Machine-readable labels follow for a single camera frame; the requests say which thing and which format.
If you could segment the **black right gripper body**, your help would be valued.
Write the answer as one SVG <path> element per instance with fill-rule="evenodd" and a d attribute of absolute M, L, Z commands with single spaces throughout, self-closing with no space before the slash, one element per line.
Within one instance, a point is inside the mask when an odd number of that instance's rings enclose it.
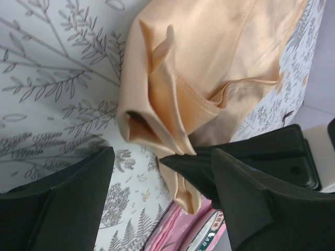
<path fill-rule="evenodd" d="M 321 184 L 321 192 L 334 193 L 334 145 L 328 132 L 328 126 L 318 125 L 303 130 L 316 165 Z"/>

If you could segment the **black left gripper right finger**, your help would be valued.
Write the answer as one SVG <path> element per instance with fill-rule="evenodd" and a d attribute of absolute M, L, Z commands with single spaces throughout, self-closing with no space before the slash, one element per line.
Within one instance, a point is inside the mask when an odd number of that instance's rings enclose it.
<path fill-rule="evenodd" d="M 289 184 L 212 152 L 232 250 L 334 250 L 334 195 Z"/>

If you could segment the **peach satin napkin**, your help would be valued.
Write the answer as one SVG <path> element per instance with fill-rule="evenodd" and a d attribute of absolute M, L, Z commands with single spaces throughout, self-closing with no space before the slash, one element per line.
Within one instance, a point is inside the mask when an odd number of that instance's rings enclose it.
<path fill-rule="evenodd" d="M 306 1 L 151 1 L 126 42 L 117 123 L 158 158 L 229 142 L 281 81 Z"/>

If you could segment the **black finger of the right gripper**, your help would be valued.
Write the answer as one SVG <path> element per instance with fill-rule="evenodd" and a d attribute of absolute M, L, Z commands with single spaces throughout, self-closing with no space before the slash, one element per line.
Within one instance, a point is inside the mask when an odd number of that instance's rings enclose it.
<path fill-rule="evenodd" d="M 319 191 L 321 182 L 307 139 L 299 125 L 292 124 L 252 138 L 195 147 L 195 155 L 172 155 L 159 162 L 190 182 L 215 209 L 220 208 L 211 153 L 220 149 L 237 160 L 275 178 Z"/>

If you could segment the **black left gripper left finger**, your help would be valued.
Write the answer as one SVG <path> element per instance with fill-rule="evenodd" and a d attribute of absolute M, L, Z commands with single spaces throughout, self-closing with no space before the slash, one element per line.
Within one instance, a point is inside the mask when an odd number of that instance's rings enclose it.
<path fill-rule="evenodd" d="M 114 169 L 112 147 L 1 194 L 1 250 L 93 250 Z"/>

